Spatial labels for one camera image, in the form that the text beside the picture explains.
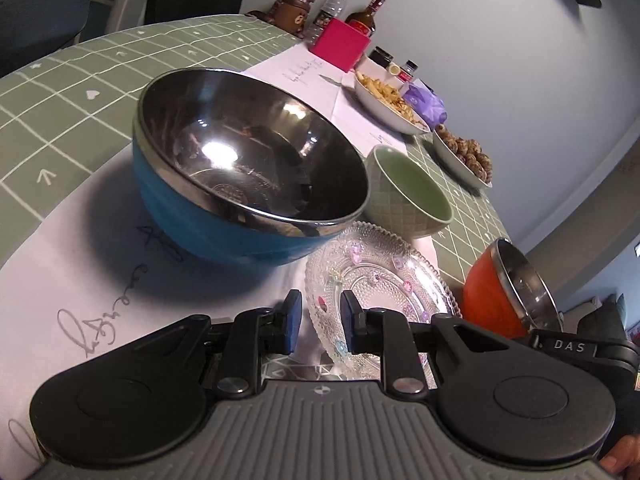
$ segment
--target white paper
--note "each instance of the white paper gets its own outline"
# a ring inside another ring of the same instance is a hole
[[[28,407],[46,379],[191,314],[273,306],[304,291],[305,263],[237,272],[176,248],[146,212],[125,148],[0,272],[0,477],[38,466]]]
[[[380,125],[357,101],[353,73],[345,74],[310,53],[302,43],[244,73],[277,86],[315,108],[364,156],[377,144],[393,146],[406,153],[400,134]]]
[[[289,92],[331,119],[344,72],[303,43],[247,69],[245,74]]]
[[[336,96],[331,122],[356,149],[364,156],[378,144],[386,144],[406,153],[406,145],[397,132],[382,126],[358,102],[353,91],[354,74],[348,73],[342,79],[343,88]]]

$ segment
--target fabric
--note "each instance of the fabric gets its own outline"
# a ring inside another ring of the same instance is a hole
[[[578,330],[578,322],[587,314],[590,314],[597,308],[602,306],[600,298],[591,298],[580,305],[574,306],[571,310],[564,313],[564,331],[575,334]]]
[[[618,308],[618,314],[620,315],[622,326],[626,328],[626,303],[624,294],[620,294],[620,297],[616,301],[616,307]]]
[[[584,316],[578,322],[577,334],[591,338],[626,340],[616,303],[607,298],[600,308]]]

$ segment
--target label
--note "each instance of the label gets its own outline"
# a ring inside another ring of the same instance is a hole
[[[318,12],[318,15],[314,19],[314,25],[317,25],[320,28],[325,28],[327,25],[329,25],[332,17],[333,16],[326,12],[326,10],[321,10],[320,12]]]
[[[583,343],[581,341],[565,341],[563,339],[548,338],[542,342],[542,348],[545,350],[554,350],[556,352],[570,352],[588,357],[594,357],[597,350],[596,343]]]
[[[374,12],[376,12],[377,10],[380,10],[380,7],[382,7],[383,3],[385,3],[385,0],[372,0],[369,4],[369,7],[373,9]]]
[[[411,81],[411,79],[413,79],[411,74],[408,74],[404,70],[400,70],[400,73],[397,74],[396,77],[403,83],[408,83],[409,81]]]
[[[359,22],[358,20],[351,20],[347,25],[355,28],[356,30],[359,30],[362,34],[364,34],[367,37],[371,35],[371,29],[367,27],[367,25],[365,25],[364,23]]]

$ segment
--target white wall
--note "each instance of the white wall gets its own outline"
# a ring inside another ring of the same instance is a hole
[[[626,326],[631,328],[640,320],[640,259],[636,258],[635,246],[640,236],[629,244],[607,267],[578,292],[559,305],[568,310],[588,301],[594,296],[604,300],[609,294],[625,295]]]
[[[527,258],[545,280],[556,304],[567,309],[583,298],[575,293],[597,276],[640,233],[640,140],[602,183]],[[622,262],[630,263],[625,257]],[[637,269],[623,269],[628,282]],[[640,318],[640,305],[635,316]]]
[[[348,12],[368,1],[350,0]],[[450,129],[491,155],[492,202],[516,243],[640,113],[640,0],[602,1],[591,9],[574,0],[387,0],[378,13],[373,42],[417,62]],[[244,0],[242,10],[272,2]],[[602,178],[616,162],[600,168]]]

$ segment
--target plate of fried food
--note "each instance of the plate of fried food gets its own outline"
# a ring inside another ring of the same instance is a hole
[[[405,135],[422,135],[429,127],[393,88],[368,75],[356,72],[356,96],[362,106],[382,124]]]
[[[494,168],[489,156],[482,152],[475,139],[461,139],[444,124],[438,124],[433,135],[433,147],[438,158],[463,184],[474,189],[493,187],[491,177]]]

